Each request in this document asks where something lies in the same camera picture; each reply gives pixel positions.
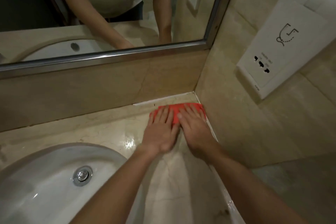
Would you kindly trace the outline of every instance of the grout line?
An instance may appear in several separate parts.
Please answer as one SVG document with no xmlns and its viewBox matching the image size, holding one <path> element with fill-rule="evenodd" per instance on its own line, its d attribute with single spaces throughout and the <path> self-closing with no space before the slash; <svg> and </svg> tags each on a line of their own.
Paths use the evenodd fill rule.
<svg viewBox="0 0 336 224">
<path fill-rule="evenodd" d="M 190 94 L 190 93 L 194 93 L 194 92 L 192 91 L 192 92 L 187 92 L 187 93 L 182 93 L 182 94 L 167 96 L 167 97 L 164 97 L 164 98 L 157 98 L 157 99 L 153 99 L 153 100 L 149 100 L 149 101 L 145 101 L 145 102 L 135 103 L 133 105 L 135 105 L 135 106 L 137 106 L 137 105 L 146 105 L 146 104 L 150 104 L 150 103 L 155 103 L 155 102 L 161 101 L 161 100 L 166 99 L 166 98 L 180 97 L 180 96 L 187 95 L 187 94 Z"/>
<path fill-rule="evenodd" d="M 201 104 L 200 99 L 198 98 L 196 92 L 193 91 L 193 93 L 195 94 L 197 101 Z M 210 124 L 209 119 L 208 119 L 208 116 L 206 116 L 206 118 L 207 118 L 207 124 L 209 125 L 209 128 L 210 128 L 210 130 L 211 130 L 211 133 L 212 133 L 213 137 L 216 139 L 216 141 L 218 142 L 218 139 L 217 139 L 217 137 L 216 137 L 216 134 L 215 134 L 215 132 L 214 132 L 214 130 L 213 130 L 211 124 Z"/>
</svg>

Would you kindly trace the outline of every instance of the sink drain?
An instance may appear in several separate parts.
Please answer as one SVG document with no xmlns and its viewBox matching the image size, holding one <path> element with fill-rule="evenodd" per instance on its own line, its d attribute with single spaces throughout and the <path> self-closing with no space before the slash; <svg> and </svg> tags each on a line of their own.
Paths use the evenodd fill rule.
<svg viewBox="0 0 336 224">
<path fill-rule="evenodd" d="M 89 166 L 83 166 L 77 168 L 77 170 L 73 173 L 73 183 L 78 186 L 82 187 L 89 183 L 92 178 L 92 169 Z"/>
</svg>

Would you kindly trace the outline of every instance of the metal mirror frame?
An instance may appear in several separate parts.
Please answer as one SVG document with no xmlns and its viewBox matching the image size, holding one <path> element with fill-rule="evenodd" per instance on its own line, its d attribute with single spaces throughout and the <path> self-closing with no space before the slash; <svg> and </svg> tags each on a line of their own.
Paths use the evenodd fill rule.
<svg viewBox="0 0 336 224">
<path fill-rule="evenodd" d="M 208 50 L 213 45 L 229 1 L 215 0 L 201 40 L 3 64 L 0 65 L 0 79 Z"/>
</svg>

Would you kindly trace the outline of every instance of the red cloth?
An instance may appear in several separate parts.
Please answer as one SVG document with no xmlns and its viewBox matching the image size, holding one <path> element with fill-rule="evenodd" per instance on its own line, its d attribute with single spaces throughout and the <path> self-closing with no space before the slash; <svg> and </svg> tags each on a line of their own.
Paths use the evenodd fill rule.
<svg viewBox="0 0 336 224">
<path fill-rule="evenodd" d="M 197 111 L 200 111 L 202 110 L 202 112 L 204 113 L 204 116 L 205 115 L 205 111 L 204 111 L 204 108 L 203 108 L 203 105 L 199 104 L 199 103 L 183 103 L 183 104 L 175 104 L 175 105 L 169 105 L 169 110 L 174 110 L 174 119 L 173 119 L 173 124 L 176 124 L 179 122 L 179 119 L 177 117 L 177 114 L 180 112 L 180 108 L 184 108 L 184 104 L 187 104 L 187 106 L 190 107 L 190 105 L 193 105 Z M 155 111 L 154 111 L 154 119 L 155 119 L 155 116 L 156 114 L 158 113 L 158 111 L 165 107 L 165 105 L 163 106 L 159 106 Z"/>
</svg>

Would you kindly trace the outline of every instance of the white sink basin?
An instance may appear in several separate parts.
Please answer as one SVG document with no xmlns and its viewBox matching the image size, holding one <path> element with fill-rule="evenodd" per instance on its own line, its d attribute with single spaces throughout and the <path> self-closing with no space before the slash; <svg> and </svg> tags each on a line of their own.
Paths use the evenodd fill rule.
<svg viewBox="0 0 336 224">
<path fill-rule="evenodd" d="M 69 223 L 125 161 L 114 150 L 80 143 L 27 156 L 0 172 L 0 223 Z M 91 179 L 76 186 L 74 173 L 83 166 Z M 141 186 L 126 223 L 142 223 L 144 209 Z"/>
<path fill-rule="evenodd" d="M 107 43 L 99 42 L 93 39 L 78 39 L 48 45 L 31 53 L 22 61 L 47 59 L 54 57 L 63 57 L 63 56 L 96 53 L 112 50 L 115 50 L 115 48 Z"/>
</svg>

